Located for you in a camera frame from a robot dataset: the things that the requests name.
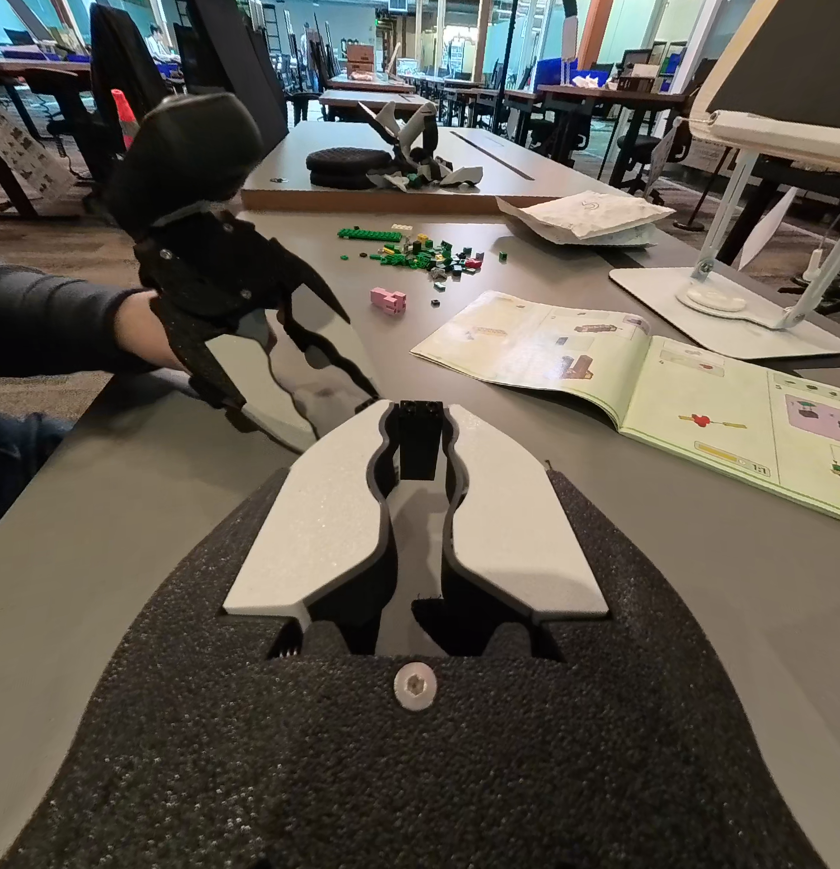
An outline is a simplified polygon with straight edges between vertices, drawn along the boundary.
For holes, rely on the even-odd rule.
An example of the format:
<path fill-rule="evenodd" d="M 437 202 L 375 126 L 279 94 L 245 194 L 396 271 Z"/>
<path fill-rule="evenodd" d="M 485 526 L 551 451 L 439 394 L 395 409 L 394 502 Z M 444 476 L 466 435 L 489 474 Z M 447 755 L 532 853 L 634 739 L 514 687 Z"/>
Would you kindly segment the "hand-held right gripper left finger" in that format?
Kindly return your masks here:
<path fill-rule="evenodd" d="M 397 575 L 387 502 L 396 429 L 395 405 L 380 400 L 294 462 L 223 602 L 227 614 L 302 627 L 380 619 Z"/>

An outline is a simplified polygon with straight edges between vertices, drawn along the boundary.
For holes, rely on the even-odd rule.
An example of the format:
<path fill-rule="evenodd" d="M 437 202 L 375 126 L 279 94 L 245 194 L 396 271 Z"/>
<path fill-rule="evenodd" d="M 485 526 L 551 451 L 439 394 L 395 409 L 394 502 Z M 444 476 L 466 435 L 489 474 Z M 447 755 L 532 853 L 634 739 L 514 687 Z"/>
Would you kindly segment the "long black brick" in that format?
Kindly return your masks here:
<path fill-rule="evenodd" d="M 440 401 L 405 400 L 399 403 L 397 423 L 402 481 L 433 481 L 444 422 Z"/>

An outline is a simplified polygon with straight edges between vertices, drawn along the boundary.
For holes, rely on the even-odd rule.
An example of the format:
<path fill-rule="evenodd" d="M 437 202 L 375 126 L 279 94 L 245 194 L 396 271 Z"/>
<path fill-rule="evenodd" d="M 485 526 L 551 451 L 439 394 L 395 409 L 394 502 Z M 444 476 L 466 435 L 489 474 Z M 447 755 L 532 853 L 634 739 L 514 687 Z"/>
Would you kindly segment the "person's left forearm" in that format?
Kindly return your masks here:
<path fill-rule="evenodd" d="M 153 371 L 115 334 L 120 306 L 140 292 L 0 261 L 0 377 Z"/>

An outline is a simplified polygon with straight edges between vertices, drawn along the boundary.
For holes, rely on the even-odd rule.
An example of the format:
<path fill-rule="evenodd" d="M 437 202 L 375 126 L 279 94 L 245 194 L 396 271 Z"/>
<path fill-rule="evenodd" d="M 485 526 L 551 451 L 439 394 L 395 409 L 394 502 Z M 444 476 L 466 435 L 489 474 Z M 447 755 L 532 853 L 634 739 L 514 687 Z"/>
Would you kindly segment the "grey desk with wooden edge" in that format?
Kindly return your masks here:
<path fill-rule="evenodd" d="M 242 205 L 252 211 L 326 214 L 497 215 L 499 199 L 527 208 L 586 191 L 622 196 L 602 181 L 543 158 L 482 129 L 441 128 L 436 155 L 455 168 L 480 167 L 476 188 L 330 190 L 309 179 L 306 157 L 322 148 L 384 148 L 362 124 L 301 123 L 249 175 L 241 190 Z"/>

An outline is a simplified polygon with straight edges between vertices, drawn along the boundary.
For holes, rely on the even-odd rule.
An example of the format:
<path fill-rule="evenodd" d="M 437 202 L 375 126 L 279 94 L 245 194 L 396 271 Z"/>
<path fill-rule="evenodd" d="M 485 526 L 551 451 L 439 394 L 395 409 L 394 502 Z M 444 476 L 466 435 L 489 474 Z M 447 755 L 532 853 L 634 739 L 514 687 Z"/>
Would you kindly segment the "person's left hand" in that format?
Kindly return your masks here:
<path fill-rule="evenodd" d="M 152 301 L 155 290 L 141 290 L 126 297 L 115 314 L 113 331 L 120 349 L 154 368 L 187 373 L 168 341 L 164 325 L 157 318 Z"/>

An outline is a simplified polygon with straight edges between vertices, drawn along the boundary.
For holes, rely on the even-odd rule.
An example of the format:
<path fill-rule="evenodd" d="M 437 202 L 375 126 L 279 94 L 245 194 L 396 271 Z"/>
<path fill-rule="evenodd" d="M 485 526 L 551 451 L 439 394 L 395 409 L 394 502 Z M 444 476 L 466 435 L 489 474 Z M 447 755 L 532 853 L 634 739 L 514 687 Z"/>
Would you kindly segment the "pile of small bricks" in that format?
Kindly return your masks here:
<path fill-rule="evenodd" d="M 436 240 L 427 233 L 416 234 L 408 224 L 395 223 L 390 229 L 374 230 L 400 231 L 403 233 L 403 240 L 398 244 L 386 245 L 377 242 L 351 241 L 338 236 L 337 238 L 344 242 L 363 244 L 364 247 L 358 254 L 361 259 L 368 259 L 381 267 L 423 272 L 434 278 L 474 275 L 482 269 L 487 256 L 487 252 L 480 248 L 472 246 L 459 248 L 447 240 Z"/>

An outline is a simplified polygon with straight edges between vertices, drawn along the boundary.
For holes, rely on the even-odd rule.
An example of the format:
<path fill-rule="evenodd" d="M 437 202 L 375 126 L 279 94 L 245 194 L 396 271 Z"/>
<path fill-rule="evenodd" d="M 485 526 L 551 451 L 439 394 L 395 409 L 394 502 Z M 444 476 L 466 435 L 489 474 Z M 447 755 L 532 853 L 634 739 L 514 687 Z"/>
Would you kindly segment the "orange cone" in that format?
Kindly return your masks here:
<path fill-rule="evenodd" d="M 138 121 L 124 92 L 120 89 L 111 89 L 110 92 L 118 113 L 123 146 L 129 150 L 139 130 Z"/>

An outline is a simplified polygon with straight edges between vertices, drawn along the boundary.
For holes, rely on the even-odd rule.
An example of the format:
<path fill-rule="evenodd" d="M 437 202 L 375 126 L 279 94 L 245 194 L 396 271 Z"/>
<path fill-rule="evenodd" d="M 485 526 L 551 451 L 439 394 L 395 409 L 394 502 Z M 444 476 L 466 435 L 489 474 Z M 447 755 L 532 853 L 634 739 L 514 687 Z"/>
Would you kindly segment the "black chair with jacket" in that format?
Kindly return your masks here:
<path fill-rule="evenodd" d="M 126 151 L 110 90 L 124 92 L 139 128 L 172 92 L 129 13 L 102 3 L 90 6 L 90 82 L 98 114 L 92 127 L 96 158 L 90 171 L 96 183 L 104 184 Z"/>

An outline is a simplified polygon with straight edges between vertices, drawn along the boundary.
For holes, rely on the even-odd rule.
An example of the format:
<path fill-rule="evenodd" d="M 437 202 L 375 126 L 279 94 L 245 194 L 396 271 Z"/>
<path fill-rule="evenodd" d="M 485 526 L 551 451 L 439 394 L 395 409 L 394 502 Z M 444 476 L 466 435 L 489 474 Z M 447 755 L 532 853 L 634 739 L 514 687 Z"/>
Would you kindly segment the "white printed board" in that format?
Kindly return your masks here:
<path fill-rule="evenodd" d="M 0 157 L 28 189 L 45 200 L 60 198 L 75 186 L 72 172 L 1 105 Z"/>

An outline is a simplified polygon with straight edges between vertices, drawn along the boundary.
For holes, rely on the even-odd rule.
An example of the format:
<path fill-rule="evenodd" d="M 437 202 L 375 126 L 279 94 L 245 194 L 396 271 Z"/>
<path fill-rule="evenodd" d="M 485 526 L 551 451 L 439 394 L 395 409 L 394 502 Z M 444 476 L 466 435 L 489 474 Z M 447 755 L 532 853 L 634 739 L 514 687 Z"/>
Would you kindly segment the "open instruction booklet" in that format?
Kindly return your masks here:
<path fill-rule="evenodd" d="M 488 291 L 412 349 L 589 401 L 619 434 L 840 520 L 840 387 L 653 335 L 642 316 Z"/>

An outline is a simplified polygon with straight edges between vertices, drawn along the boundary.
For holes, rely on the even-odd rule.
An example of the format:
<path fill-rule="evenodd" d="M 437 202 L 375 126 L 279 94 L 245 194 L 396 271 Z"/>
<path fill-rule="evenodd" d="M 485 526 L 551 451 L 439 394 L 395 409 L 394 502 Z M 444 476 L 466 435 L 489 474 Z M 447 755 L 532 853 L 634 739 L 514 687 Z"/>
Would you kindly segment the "dark wooden table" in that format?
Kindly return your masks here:
<path fill-rule="evenodd" d="M 98 120 L 97 111 L 89 111 L 82 100 L 82 94 L 92 91 L 90 62 L 38 60 L 31 54 L 19 59 L 0 58 L 0 105 L 17 124 L 24 126 L 34 139 L 44 145 L 44 138 L 39 135 L 38 129 L 26 114 L 23 103 L 14 91 L 14 87 L 20 83 L 26 84 L 34 95 L 48 95 L 54 99 L 60 117 L 47 124 L 48 131 L 55 137 L 73 138 L 90 171 L 90 165 L 96 158 L 96 143 L 92 127 L 94 121 Z M 73 172 L 72 174 L 76 178 L 73 189 L 78 186 L 90 188 L 100 186 L 95 182 L 92 174 L 91 179 L 80 179 Z M 11 212 L 0 211 L 0 218 L 26 221 L 73 219 L 73 215 L 45 215 L 37 212 L 35 204 L 19 183 L 18 176 L 1 157 L 0 186 L 9 202 L 7 208 L 11 210 Z"/>

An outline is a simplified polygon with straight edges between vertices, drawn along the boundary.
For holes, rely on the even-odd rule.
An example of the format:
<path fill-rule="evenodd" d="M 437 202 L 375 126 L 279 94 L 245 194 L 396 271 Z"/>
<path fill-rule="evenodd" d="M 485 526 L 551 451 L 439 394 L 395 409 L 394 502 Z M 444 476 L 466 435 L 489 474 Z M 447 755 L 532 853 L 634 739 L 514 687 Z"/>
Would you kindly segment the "person's blue jeans leg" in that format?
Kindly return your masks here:
<path fill-rule="evenodd" d="M 0 520 L 60 446 L 73 424 L 42 414 L 0 414 Z"/>

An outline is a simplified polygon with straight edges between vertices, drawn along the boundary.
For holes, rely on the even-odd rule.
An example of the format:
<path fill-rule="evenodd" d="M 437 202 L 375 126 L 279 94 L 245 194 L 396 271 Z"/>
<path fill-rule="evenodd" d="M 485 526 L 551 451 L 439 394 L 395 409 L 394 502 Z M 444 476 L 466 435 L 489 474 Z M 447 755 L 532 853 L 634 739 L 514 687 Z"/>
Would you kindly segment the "crumpled white paper bag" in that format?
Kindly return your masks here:
<path fill-rule="evenodd" d="M 496 199 L 500 211 L 557 245 L 646 248 L 674 210 L 642 197 L 585 191 L 525 208 Z"/>

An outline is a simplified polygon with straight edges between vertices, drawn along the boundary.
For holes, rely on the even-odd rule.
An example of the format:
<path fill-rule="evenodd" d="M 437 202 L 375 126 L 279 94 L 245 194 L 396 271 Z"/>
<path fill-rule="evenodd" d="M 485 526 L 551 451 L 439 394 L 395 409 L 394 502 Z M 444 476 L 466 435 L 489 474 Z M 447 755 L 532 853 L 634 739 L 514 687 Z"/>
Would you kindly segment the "white tablet stand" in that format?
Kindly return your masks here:
<path fill-rule="evenodd" d="M 840 128 L 795 124 L 759 115 L 715 111 L 704 121 L 693 119 L 695 136 L 716 140 L 739 149 L 737 164 L 726 187 L 716 216 L 699 252 L 698 262 L 685 288 L 676 298 L 687 308 L 718 319 L 741 320 L 762 329 L 781 332 L 795 328 L 816 310 L 825 291 L 840 271 L 840 238 L 797 304 L 783 314 L 762 310 L 757 302 L 745 301 L 736 290 L 722 288 L 714 280 L 717 254 L 735 206 L 760 154 L 797 161 L 840 166 Z"/>

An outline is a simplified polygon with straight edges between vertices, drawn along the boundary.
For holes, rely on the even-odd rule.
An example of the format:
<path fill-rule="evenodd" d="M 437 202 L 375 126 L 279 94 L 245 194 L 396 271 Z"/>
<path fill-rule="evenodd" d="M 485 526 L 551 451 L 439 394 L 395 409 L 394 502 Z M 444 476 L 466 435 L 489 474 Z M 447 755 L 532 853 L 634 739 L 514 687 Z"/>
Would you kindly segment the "dark divider panel pale edge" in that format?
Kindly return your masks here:
<path fill-rule="evenodd" d="M 722 110 L 840 128 L 840 1 L 755 2 L 699 89 L 689 127 Z"/>

